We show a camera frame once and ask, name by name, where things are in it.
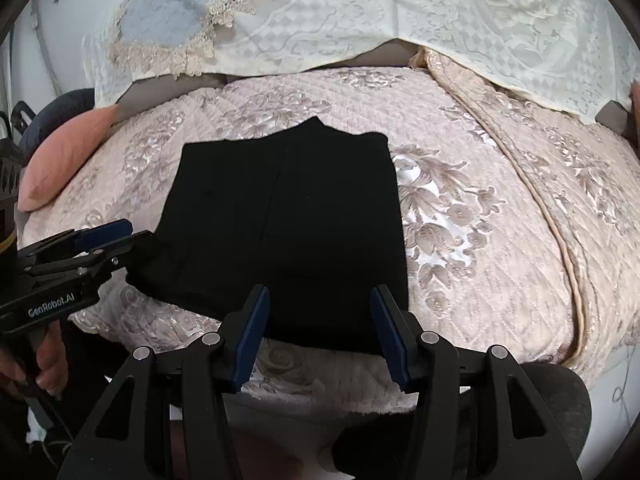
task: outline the beige crochet lace edge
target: beige crochet lace edge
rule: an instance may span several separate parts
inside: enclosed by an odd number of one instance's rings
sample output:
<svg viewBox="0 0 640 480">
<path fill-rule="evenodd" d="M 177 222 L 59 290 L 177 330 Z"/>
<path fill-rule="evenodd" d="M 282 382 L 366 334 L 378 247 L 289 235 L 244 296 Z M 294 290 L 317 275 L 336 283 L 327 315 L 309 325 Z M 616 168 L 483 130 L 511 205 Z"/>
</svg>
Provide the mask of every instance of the beige crochet lace edge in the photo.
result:
<svg viewBox="0 0 640 480">
<path fill-rule="evenodd" d="M 120 23 L 127 13 L 130 0 L 124 0 L 118 8 L 108 37 L 108 59 L 121 69 L 154 72 L 168 70 L 175 78 L 180 74 L 199 76 L 202 60 L 214 55 L 216 25 L 231 27 L 236 12 L 255 14 L 258 0 L 209 0 L 207 12 L 202 17 L 202 30 L 178 47 L 166 47 L 141 41 L 124 41 Z"/>
<path fill-rule="evenodd" d="M 572 261 L 571 254 L 567 245 L 566 240 L 562 236 L 556 221 L 554 220 L 551 212 L 547 208 L 545 202 L 542 197 L 536 190 L 536 187 L 533 185 L 532 181 L 529 177 L 524 173 L 513 154 L 507 148 L 507 146 L 502 142 L 500 135 L 496 134 L 494 131 L 494 124 L 489 117 L 482 117 L 479 113 L 476 112 L 475 108 L 470 105 L 462 94 L 464 93 L 462 89 L 458 88 L 453 82 L 449 81 L 445 74 L 441 73 L 434 66 L 440 56 L 444 56 L 444 54 L 440 54 L 434 50 L 428 49 L 426 47 L 421 47 L 412 60 L 410 61 L 410 66 L 412 68 L 426 68 L 429 70 L 433 78 L 436 82 L 449 94 L 451 95 L 478 123 L 486 130 L 486 132 L 491 136 L 491 138 L 496 142 L 500 150 L 504 153 L 504 155 L 509 159 L 510 163 L 513 165 L 516 173 L 520 177 L 521 181 L 527 187 L 529 192 L 531 193 L 533 200 L 540 207 L 540 211 L 542 212 L 542 216 L 545 218 L 547 224 L 549 225 L 549 229 L 551 230 L 552 235 L 558 242 L 558 247 L 560 249 L 560 255 L 562 258 L 562 262 L 564 263 L 564 268 L 566 269 L 567 277 L 569 279 L 569 285 L 572 292 L 573 304 L 574 304 L 574 313 L 575 313 L 575 338 L 572 345 L 572 353 L 569 355 L 562 364 L 565 367 L 571 367 L 577 361 L 584 350 L 584 337 L 585 337 L 585 324 L 588 313 L 586 312 L 584 305 L 584 298 L 580 293 L 580 286 L 578 284 L 578 277 L 575 272 L 574 262 Z"/>
</svg>

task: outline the silver screw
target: silver screw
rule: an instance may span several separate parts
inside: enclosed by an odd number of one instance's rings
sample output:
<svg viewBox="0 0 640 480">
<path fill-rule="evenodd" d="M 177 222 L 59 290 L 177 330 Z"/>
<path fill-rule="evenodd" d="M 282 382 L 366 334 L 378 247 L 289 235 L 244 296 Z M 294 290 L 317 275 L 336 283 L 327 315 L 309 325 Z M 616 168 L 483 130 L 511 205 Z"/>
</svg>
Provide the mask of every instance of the silver screw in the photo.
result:
<svg viewBox="0 0 640 480">
<path fill-rule="evenodd" d="M 422 332 L 420 339 L 422 339 L 422 341 L 427 344 L 435 345 L 438 341 L 440 341 L 440 336 L 435 332 L 427 330 L 427 332 Z"/>
<path fill-rule="evenodd" d="M 212 346 L 220 342 L 220 335 L 216 332 L 209 332 L 202 336 L 202 342 L 207 346 Z"/>
<path fill-rule="evenodd" d="M 149 350 L 149 348 L 147 348 L 146 346 L 140 346 L 133 351 L 133 357 L 138 361 L 146 359 L 147 357 L 149 357 L 149 354 L 151 354 L 151 350 Z"/>
<path fill-rule="evenodd" d="M 504 359 L 505 357 L 507 357 L 507 355 L 509 355 L 509 352 L 507 352 L 507 349 L 504 346 L 500 346 L 500 345 L 496 345 L 492 347 L 491 353 L 498 359 Z"/>
</svg>

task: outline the pink pillow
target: pink pillow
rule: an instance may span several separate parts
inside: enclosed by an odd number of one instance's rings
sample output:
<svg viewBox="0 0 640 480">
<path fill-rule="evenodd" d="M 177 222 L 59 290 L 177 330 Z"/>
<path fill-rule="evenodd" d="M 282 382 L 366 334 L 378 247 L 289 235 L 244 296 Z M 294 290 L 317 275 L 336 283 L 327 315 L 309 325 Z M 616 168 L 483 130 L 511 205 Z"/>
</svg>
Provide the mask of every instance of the pink pillow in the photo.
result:
<svg viewBox="0 0 640 480">
<path fill-rule="evenodd" d="M 18 192 L 18 211 L 55 198 L 106 138 L 118 105 L 80 114 L 50 134 L 31 157 Z"/>
</svg>

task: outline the bed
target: bed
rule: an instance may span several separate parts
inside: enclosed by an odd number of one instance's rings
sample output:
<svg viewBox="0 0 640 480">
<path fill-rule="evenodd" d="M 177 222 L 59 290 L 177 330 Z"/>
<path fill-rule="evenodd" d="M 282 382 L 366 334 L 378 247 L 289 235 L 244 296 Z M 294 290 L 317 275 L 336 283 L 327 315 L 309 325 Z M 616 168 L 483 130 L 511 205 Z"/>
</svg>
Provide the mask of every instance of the bed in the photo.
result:
<svg viewBox="0 0 640 480">
<path fill-rule="evenodd" d="M 457 346 L 500 343 L 521 362 L 565 364 L 587 384 L 613 348 L 637 342 L 640 163 L 594 117 L 611 100 L 630 108 L 640 53 L 606 0 L 202 0 L 215 35 L 158 1 L 125 0 L 86 38 L 98 106 L 158 76 L 219 84 L 127 104 L 144 111 L 31 214 L 22 244 L 117 218 L 152 230 L 186 142 L 262 137 L 318 116 L 389 138 L 410 310 L 424 327 Z M 180 41 L 175 16 L 188 24 Z M 381 44 L 392 54 L 367 61 Z M 219 325 L 144 296 L 123 273 L 100 296 L 73 322 L 129 349 L 178 348 Z M 416 402 L 378 356 L 274 340 L 242 395 L 287 413 Z"/>
</svg>

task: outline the dark gray pillow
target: dark gray pillow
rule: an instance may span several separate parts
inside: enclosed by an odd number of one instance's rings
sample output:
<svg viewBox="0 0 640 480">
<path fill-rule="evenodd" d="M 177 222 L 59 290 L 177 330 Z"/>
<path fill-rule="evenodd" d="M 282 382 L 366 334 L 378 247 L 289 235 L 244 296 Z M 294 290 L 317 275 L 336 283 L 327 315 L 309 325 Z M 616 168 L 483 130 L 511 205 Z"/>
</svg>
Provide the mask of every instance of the dark gray pillow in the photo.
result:
<svg viewBox="0 0 640 480">
<path fill-rule="evenodd" d="M 42 144 L 42 141 L 60 126 L 74 117 L 94 109 L 94 89 L 73 90 L 61 95 L 45 106 L 27 126 L 20 139 L 25 164 Z"/>
</svg>

